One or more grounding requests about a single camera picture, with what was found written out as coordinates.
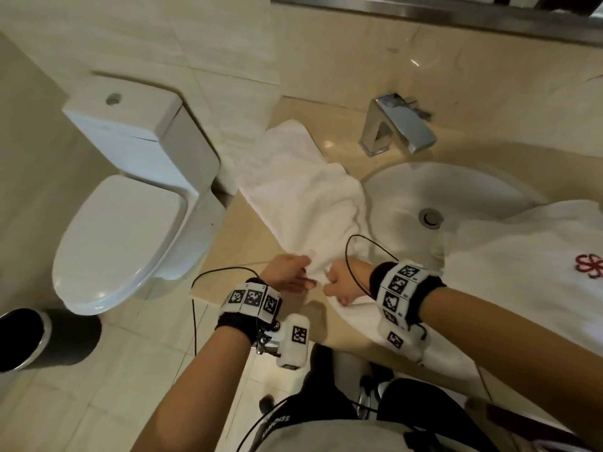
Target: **black pants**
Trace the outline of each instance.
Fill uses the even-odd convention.
[[[330,374],[311,371],[296,395],[280,406],[256,436],[255,450],[278,428],[317,420],[358,420],[354,405]],[[441,388],[412,379],[396,379],[383,394],[377,420],[438,433],[479,452],[498,452],[471,417]]]

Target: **toilet lid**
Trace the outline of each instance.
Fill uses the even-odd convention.
[[[71,220],[58,246],[52,281],[71,311],[113,307],[155,268],[186,213],[177,193],[110,176]]]

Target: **faucet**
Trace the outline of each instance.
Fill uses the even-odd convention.
[[[414,102],[405,101],[397,93],[372,99],[368,104],[360,146],[369,157],[389,150],[394,132],[409,142],[408,150],[417,153],[435,144],[436,137],[421,119],[431,120],[431,114],[412,108]]]

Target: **trash can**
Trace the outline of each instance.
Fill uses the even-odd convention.
[[[79,363],[94,350],[101,331],[97,316],[63,309],[5,313],[0,316],[0,373]]]

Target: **sink drain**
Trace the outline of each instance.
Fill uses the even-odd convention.
[[[425,208],[418,213],[418,221],[425,228],[429,228],[430,230],[437,230],[444,221],[444,216],[435,209]]]

